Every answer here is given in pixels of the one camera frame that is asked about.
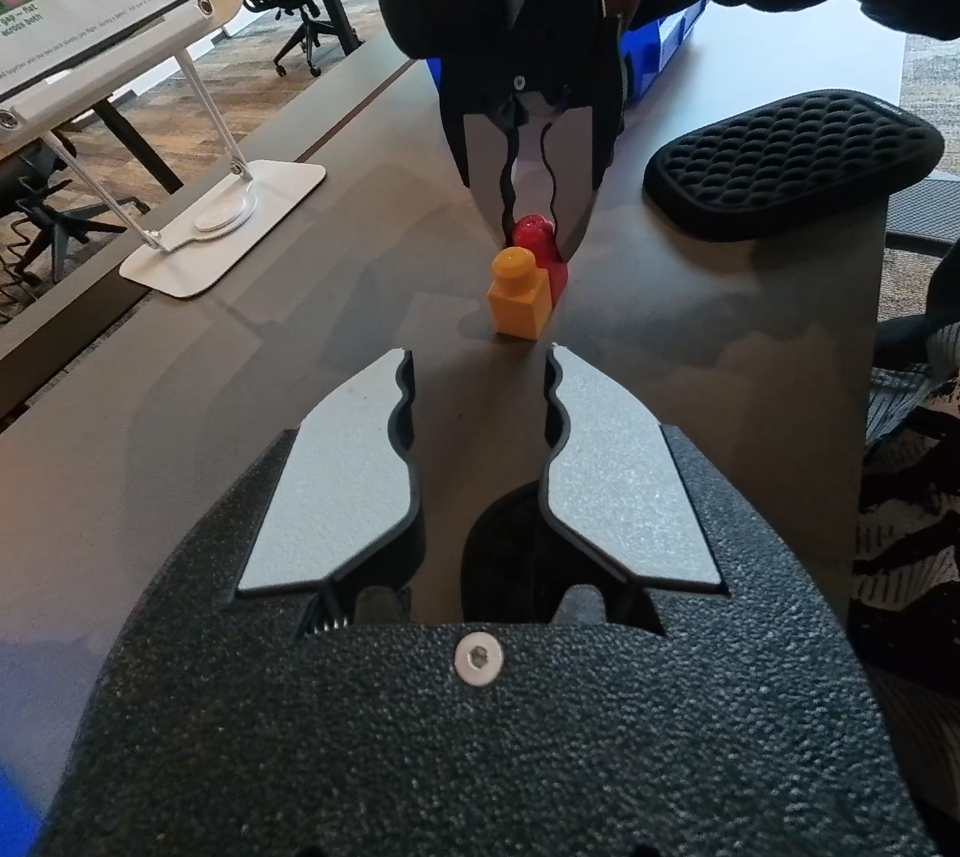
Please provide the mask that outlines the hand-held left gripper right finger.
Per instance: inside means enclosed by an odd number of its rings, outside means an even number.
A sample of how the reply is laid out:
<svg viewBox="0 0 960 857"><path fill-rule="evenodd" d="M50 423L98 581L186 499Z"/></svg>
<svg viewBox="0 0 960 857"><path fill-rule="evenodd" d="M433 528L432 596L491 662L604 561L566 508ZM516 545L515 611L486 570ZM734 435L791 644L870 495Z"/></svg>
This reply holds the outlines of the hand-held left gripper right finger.
<svg viewBox="0 0 960 857"><path fill-rule="evenodd" d="M659 419L569 347L545 358L547 527L621 584L725 589Z"/></svg>

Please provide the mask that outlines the person's printed top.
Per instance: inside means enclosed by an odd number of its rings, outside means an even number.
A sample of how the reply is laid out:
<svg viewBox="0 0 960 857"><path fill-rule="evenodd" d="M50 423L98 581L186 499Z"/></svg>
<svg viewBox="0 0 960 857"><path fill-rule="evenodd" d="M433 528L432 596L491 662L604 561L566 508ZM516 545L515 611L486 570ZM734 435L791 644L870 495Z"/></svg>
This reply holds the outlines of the person's printed top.
<svg viewBox="0 0 960 857"><path fill-rule="evenodd" d="M848 632L859 658L958 727L958 323L876 367Z"/></svg>

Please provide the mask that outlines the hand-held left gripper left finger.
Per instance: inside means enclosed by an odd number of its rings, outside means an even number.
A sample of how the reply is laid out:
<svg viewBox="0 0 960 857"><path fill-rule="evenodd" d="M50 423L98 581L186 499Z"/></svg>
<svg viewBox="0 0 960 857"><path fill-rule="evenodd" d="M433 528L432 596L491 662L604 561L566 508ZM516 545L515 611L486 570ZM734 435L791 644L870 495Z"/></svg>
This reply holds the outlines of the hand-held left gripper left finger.
<svg viewBox="0 0 960 857"><path fill-rule="evenodd" d="M296 430L237 591L405 587L426 556L410 459L412 353L394 348L330 391Z"/></svg>

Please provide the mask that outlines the blue plastic bin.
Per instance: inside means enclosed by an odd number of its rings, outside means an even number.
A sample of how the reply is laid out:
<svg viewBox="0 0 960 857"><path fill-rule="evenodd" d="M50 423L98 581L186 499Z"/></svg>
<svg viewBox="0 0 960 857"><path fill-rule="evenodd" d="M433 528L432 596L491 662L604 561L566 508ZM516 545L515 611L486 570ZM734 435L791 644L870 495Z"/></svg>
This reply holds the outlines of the blue plastic bin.
<svg viewBox="0 0 960 857"><path fill-rule="evenodd" d="M623 34L619 49L627 73L627 106L646 95L678 49L684 46L707 3L708 0L697 0L684 10Z"/></svg>

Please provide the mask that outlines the grey mesh chair seat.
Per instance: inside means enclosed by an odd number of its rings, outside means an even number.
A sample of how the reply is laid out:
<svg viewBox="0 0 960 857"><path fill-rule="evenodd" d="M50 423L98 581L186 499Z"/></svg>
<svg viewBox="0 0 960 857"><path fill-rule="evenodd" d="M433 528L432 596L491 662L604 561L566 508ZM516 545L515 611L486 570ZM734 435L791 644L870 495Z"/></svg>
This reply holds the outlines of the grey mesh chair seat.
<svg viewBox="0 0 960 857"><path fill-rule="evenodd" d="M889 198L887 249L942 258L958 239L958 180L929 176Z"/></svg>

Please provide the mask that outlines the blue plastic object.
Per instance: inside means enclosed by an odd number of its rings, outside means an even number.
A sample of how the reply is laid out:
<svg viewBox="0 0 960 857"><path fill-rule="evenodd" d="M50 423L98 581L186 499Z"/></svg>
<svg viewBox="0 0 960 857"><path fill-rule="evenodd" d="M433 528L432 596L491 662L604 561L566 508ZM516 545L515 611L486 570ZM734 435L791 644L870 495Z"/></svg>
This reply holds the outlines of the blue plastic object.
<svg viewBox="0 0 960 857"><path fill-rule="evenodd" d="M1 768L1 855L28 856L42 830L42 813Z"/></svg>

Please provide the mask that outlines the orange mega block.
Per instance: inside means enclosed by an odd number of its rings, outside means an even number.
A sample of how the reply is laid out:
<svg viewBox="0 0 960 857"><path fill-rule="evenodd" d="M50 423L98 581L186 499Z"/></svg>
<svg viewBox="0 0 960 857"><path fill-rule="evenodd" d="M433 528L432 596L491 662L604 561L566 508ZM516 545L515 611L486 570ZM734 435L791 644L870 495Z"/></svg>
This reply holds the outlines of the orange mega block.
<svg viewBox="0 0 960 857"><path fill-rule="evenodd" d="M498 334L537 341L553 311L549 271L535 254L510 246L491 262L492 282L486 300Z"/></svg>

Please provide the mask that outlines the red mega block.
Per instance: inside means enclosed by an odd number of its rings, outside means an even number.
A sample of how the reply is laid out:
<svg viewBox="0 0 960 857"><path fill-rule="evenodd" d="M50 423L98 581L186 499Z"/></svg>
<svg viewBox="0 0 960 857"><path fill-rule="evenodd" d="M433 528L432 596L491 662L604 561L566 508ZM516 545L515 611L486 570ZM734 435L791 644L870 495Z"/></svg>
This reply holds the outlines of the red mega block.
<svg viewBox="0 0 960 857"><path fill-rule="evenodd" d="M559 251L554 222L540 214L523 215L511 230L510 244L529 251L536 267L546 271L555 308L569 282L569 267Z"/></svg>

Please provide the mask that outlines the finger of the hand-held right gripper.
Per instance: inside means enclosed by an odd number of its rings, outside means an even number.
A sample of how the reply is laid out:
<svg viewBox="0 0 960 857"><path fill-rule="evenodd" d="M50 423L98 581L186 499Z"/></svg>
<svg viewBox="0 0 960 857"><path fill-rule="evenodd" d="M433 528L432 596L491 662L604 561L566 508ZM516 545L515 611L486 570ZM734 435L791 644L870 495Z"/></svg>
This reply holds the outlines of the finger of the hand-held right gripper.
<svg viewBox="0 0 960 857"><path fill-rule="evenodd" d="M529 116L519 99L491 109L463 113L459 124L462 150L458 167L481 217L498 248L512 245L517 217L514 176L521 128Z"/></svg>
<svg viewBox="0 0 960 857"><path fill-rule="evenodd" d="M570 263L585 238L598 195L594 179L594 108L562 111L536 107L533 132L546 174L548 218L563 263Z"/></svg>

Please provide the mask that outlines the black perforated rubber pad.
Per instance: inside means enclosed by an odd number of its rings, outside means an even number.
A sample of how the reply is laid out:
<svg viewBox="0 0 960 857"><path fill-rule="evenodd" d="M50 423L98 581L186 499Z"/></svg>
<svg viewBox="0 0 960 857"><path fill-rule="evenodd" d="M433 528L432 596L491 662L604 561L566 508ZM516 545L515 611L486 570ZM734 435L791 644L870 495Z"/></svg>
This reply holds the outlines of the black perforated rubber pad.
<svg viewBox="0 0 960 857"><path fill-rule="evenodd" d="M875 95L827 88L750 108L660 147L643 191L711 243L762 240L886 200L928 177L939 129Z"/></svg>
<svg viewBox="0 0 960 857"><path fill-rule="evenodd" d="M494 500L465 539L460 568L466 624L547 624L536 601L539 484L530 481Z"/></svg>

